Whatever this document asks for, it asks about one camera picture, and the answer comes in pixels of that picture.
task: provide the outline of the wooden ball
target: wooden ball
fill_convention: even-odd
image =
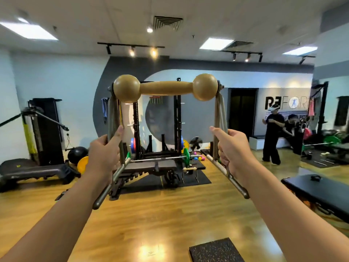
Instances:
[[[214,98],[217,90],[218,82],[212,74],[199,74],[193,81],[193,95],[198,100],[208,101]]]
[[[140,82],[132,75],[124,74],[116,78],[113,90],[116,98],[124,103],[136,102],[141,97]]]

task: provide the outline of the square light panel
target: square light panel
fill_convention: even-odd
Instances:
[[[212,51],[221,51],[232,43],[233,39],[208,38],[200,49],[209,49]]]
[[[283,54],[300,56],[312,51],[316,51],[317,49],[318,47],[300,47],[300,48],[294,49],[293,51],[285,52]]]
[[[39,25],[7,22],[0,22],[0,24],[24,38],[58,40]]]

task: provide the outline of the ceiling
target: ceiling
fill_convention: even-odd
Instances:
[[[297,44],[316,45],[321,14],[347,0],[0,0],[0,21],[17,21],[19,9],[59,41],[29,40],[0,26],[0,45],[12,51],[107,55],[97,42],[165,46],[160,55],[175,59],[232,61],[231,53],[200,50],[208,37],[252,41],[236,50],[263,52],[263,62],[299,63],[282,55]],[[182,17],[177,31],[169,26],[149,34],[153,17]],[[127,56],[128,47],[111,47]],[[138,57],[148,49],[136,48]],[[239,54],[237,61],[246,55]],[[251,62],[258,61],[252,55]],[[308,58],[304,64],[313,64]]]

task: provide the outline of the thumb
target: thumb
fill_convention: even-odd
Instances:
[[[224,142],[224,141],[228,141],[229,140],[229,135],[227,133],[225,133],[222,129],[220,128],[215,128],[213,126],[210,127],[210,132],[212,132],[212,134],[214,136],[216,136],[218,138],[218,140]]]
[[[123,139],[123,136],[124,136],[124,127],[120,125],[116,130],[113,138],[111,138],[108,144],[112,143],[111,145],[119,145],[120,141]]]

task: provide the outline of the hand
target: hand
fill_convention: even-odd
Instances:
[[[210,127],[210,131],[218,138],[218,154],[220,161],[229,167],[230,173],[247,187],[247,176],[243,168],[256,161],[251,152],[247,137],[243,132],[228,130],[226,134],[220,128]]]
[[[119,143],[122,140],[123,134],[124,128],[119,126],[115,135],[108,143],[107,135],[103,135],[90,143],[86,174],[100,177],[105,186],[111,182],[113,171],[120,166]]]

